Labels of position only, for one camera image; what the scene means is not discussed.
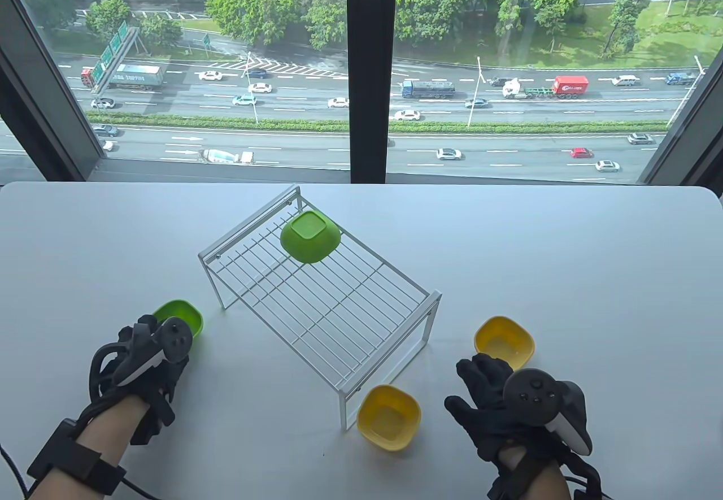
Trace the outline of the person's left hand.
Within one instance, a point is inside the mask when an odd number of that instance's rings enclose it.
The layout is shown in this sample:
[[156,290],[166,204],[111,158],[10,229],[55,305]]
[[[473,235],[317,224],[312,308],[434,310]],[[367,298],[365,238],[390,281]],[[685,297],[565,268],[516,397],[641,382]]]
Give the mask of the person's left hand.
[[175,420],[176,385],[189,362],[194,335],[188,323],[144,315],[119,330],[118,340],[101,346],[89,373],[90,409],[105,410],[135,395],[148,410],[130,440],[145,445]]

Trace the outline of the person's right hand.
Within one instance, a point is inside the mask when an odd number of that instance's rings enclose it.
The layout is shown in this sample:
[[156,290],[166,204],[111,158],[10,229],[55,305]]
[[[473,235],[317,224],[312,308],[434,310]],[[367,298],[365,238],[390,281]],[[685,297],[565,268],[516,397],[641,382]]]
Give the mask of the person's right hand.
[[506,361],[477,354],[456,366],[472,397],[473,406],[456,395],[445,398],[444,407],[472,439],[478,456],[506,471],[511,462],[501,458],[504,449],[521,447],[522,453],[558,466],[573,467],[579,457],[545,427],[531,426],[514,416],[503,401],[503,388],[513,369]]

